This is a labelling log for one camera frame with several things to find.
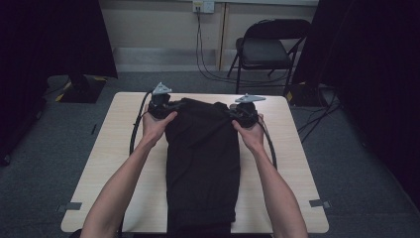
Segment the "wooden table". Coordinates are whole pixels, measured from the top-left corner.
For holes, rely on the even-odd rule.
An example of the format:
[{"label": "wooden table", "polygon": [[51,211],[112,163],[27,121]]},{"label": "wooden table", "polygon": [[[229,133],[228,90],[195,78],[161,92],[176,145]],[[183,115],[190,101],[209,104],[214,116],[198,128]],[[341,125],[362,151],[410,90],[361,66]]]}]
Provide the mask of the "wooden table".
[{"label": "wooden table", "polygon": [[[83,221],[108,178],[129,156],[133,124],[136,121],[143,92],[120,92],[112,101],[86,167],[71,202],[81,202],[79,210],[68,210],[61,229],[73,232]],[[230,105],[239,95],[171,93],[171,100],[189,97],[204,102],[217,101]],[[309,200],[319,199],[318,191],[286,100],[281,96],[267,96],[266,101],[255,103],[270,133],[277,156],[278,170],[299,202],[308,232],[324,233],[329,229],[322,206],[311,207]],[[142,135],[139,128],[137,142]],[[256,163],[240,138],[241,184],[236,205],[236,222],[233,233],[272,233],[271,224],[263,201],[263,189]],[[133,199],[127,209],[124,231],[166,231],[165,161],[167,141],[163,137],[152,149],[140,176]]]}]

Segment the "black curtain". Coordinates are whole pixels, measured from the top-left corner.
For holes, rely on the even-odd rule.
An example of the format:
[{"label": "black curtain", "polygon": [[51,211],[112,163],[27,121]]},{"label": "black curtain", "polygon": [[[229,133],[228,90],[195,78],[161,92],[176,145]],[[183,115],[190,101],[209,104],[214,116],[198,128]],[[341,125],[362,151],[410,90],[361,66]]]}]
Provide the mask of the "black curtain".
[{"label": "black curtain", "polygon": [[77,67],[117,77],[97,0],[2,0],[0,36],[0,159],[34,117],[50,76]]},{"label": "black curtain", "polygon": [[420,2],[320,0],[293,83],[340,100],[420,208]]}]

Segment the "black cable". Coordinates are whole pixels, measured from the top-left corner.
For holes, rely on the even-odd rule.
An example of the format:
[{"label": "black cable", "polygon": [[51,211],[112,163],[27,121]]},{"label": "black cable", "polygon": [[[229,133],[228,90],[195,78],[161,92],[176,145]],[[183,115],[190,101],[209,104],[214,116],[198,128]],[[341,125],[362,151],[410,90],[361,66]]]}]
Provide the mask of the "black cable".
[{"label": "black cable", "polygon": [[[322,111],[322,110],[328,111],[328,110],[329,110],[329,109],[333,106],[333,104],[334,104],[334,100],[335,100],[335,97],[336,97],[336,94],[337,94],[337,91],[334,91],[333,98],[331,99],[331,102],[330,102],[330,104],[328,105],[328,107],[327,107],[327,108],[321,108],[321,109],[314,110],[314,111],[312,111],[312,110],[307,110],[307,109],[306,109],[306,111],[310,111],[310,112],[312,112],[312,113],[311,113],[311,115],[309,115],[308,120],[306,120],[306,124],[305,124],[304,126],[300,127],[299,129],[297,129],[297,132],[298,132],[299,134],[300,134],[303,130],[305,130],[307,126],[309,126],[310,124],[314,123],[315,121],[317,121],[318,119],[320,119],[321,117],[323,117],[323,116],[324,116],[324,115],[322,115],[322,116],[320,116],[320,117],[318,117],[318,118],[316,118],[316,119],[314,119],[314,120],[310,121],[310,118],[311,118],[311,117],[312,117],[312,116],[313,116],[316,112],[319,112],[319,111]],[[292,109],[305,110],[305,109],[302,109],[302,108],[292,108]]]},{"label": "black cable", "polygon": [[142,112],[143,112],[143,108],[145,107],[146,99],[148,98],[149,94],[151,94],[152,92],[153,91],[151,90],[146,93],[145,97],[143,98],[142,105],[140,106],[139,114],[137,115],[136,123],[134,124],[133,133],[132,133],[132,137],[130,141],[130,155],[134,151],[134,143],[136,142],[136,135],[137,135],[137,131],[139,130],[140,121],[142,120],[142,117],[144,115],[142,114]]},{"label": "black cable", "polygon": [[300,111],[307,111],[307,112],[313,112],[314,113],[314,112],[319,112],[319,111],[322,111],[322,110],[325,110],[325,109],[321,108],[321,109],[313,111],[313,110],[307,109],[305,107],[291,107],[290,110],[300,110]]},{"label": "black cable", "polygon": [[332,112],[335,112],[337,109],[339,109],[340,107],[341,107],[341,104],[339,103],[339,105],[336,107],[336,108],[334,108],[332,111],[330,111],[330,109],[331,109],[331,107],[333,106],[333,103],[334,103],[334,100],[335,100],[335,98],[336,98],[336,95],[337,95],[337,91],[335,90],[334,91],[334,95],[333,95],[333,98],[331,99],[331,103],[328,105],[328,107],[325,109],[325,111],[324,111],[324,113],[320,116],[320,117],[318,117],[318,118],[316,118],[316,119],[314,119],[314,120],[312,120],[311,122],[309,122],[309,123],[307,123],[305,126],[303,126],[303,129],[304,128],[306,128],[306,126],[307,125],[309,125],[309,124],[312,124],[313,122],[316,122],[315,123],[315,125],[309,130],[309,132],[306,134],[306,136],[305,137],[303,137],[303,139],[301,140],[301,143],[303,144],[303,142],[305,142],[305,140],[308,138],[308,136],[315,130],[315,128],[318,126],[318,124],[321,122],[321,120],[324,118],[324,117],[326,117],[327,115],[329,115],[329,114],[331,114]]},{"label": "black cable", "polygon": [[315,130],[316,126],[318,126],[318,124],[321,122],[321,120],[327,116],[327,114],[331,114],[332,112],[336,111],[337,109],[340,108],[340,105],[338,105],[336,108],[334,108],[334,110],[332,110],[331,112],[324,112],[324,114],[317,120],[317,122],[315,123],[315,125],[311,128],[311,130],[309,130],[308,134],[306,134],[306,136],[302,139],[301,143],[303,144],[303,142],[305,142],[306,138],[308,138],[309,134],[312,133],[313,130]]},{"label": "black cable", "polygon": [[[214,81],[226,82],[226,83],[233,83],[233,84],[236,83],[236,81],[233,80],[232,78],[230,78],[230,77],[221,77],[221,76],[215,75],[212,72],[210,72],[209,69],[207,68],[206,63],[204,61],[204,54],[203,54],[203,39],[202,39],[202,34],[201,34],[200,8],[197,9],[196,14],[197,14],[197,21],[198,21],[198,30],[197,30],[197,39],[196,39],[196,47],[195,47],[195,57],[196,57],[196,61],[197,61],[198,70],[207,79],[214,80]],[[200,67],[200,62],[199,62],[198,48],[200,48],[201,62],[203,64],[203,66],[204,66],[205,71],[207,73],[209,73],[211,76],[215,77],[215,78],[211,78],[211,77],[205,75],[204,72],[202,71],[202,69]],[[261,85],[261,84],[266,84],[266,83],[271,83],[271,82],[277,82],[277,81],[285,80],[286,79],[287,72],[288,72],[288,70],[281,77],[275,78],[273,80],[269,80],[269,81],[242,80],[242,82],[243,82],[242,84],[244,85],[244,87],[252,87],[252,86],[273,86],[273,85]]]},{"label": "black cable", "polygon": [[[145,112],[145,113],[142,114],[143,108],[145,107],[146,99],[148,98],[149,94],[151,94],[152,92],[153,91],[150,90],[146,93],[145,97],[143,98],[142,105],[140,106],[139,114],[137,115],[137,119],[136,119],[136,122],[134,124],[133,133],[132,133],[131,140],[130,140],[130,149],[129,149],[130,154],[129,155],[133,154],[134,143],[136,142],[136,135],[137,135],[137,131],[139,130],[140,122],[142,120],[142,117],[145,115],[145,113],[147,113],[147,112]],[[120,223],[120,227],[118,228],[118,237],[119,238],[123,237],[123,224],[124,224],[124,215],[123,215],[123,219]]]},{"label": "black cable", "polygon": [[258,123],[262,127],[262,130],[265,133],[266,140],[268,141],[269,150],[271,151],[272,165],[277,170],[277,157],[275,155],[274,145],[272,144],[271,137],[269,136],[268,128],[266,127],[265,122],[263,121],[263,118],[262,118],[262,123],[260,121],[258,121]]}]

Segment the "forearm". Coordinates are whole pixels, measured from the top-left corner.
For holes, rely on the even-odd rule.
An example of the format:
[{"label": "forearm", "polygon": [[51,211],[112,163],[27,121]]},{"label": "forearm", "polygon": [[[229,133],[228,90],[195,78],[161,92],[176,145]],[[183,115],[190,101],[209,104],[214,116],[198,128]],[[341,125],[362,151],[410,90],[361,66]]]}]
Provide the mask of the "forearm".
[{"label": "forearm", "polygon": [[143,138],[127,161],[109,178],[90,209],[81,237],[114,237],[154,143]]},{"label": "forearm", "polygon": [[306,225],[293,191],[272,165],[264,148],[252,150],[274,237],[307,237]]}]

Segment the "wall outlet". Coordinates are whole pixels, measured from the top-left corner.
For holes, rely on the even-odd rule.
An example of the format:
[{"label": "wall outlet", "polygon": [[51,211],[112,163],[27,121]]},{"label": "wall outlet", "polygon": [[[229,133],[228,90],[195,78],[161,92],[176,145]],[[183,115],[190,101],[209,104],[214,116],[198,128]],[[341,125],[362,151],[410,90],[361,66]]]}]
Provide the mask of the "wall outlet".
[{"label": "wall outlet", "polygon": [[203,1],[192,1],[192,12],[204,13]]},{"label": "wall outlet", "polygon": [[192,1],[192,12],[214,13],[214,1]]},{"label": "wall outlet", "polygon": [[205,1],[203,3],[204,13],[214,13],[214,2]]}]

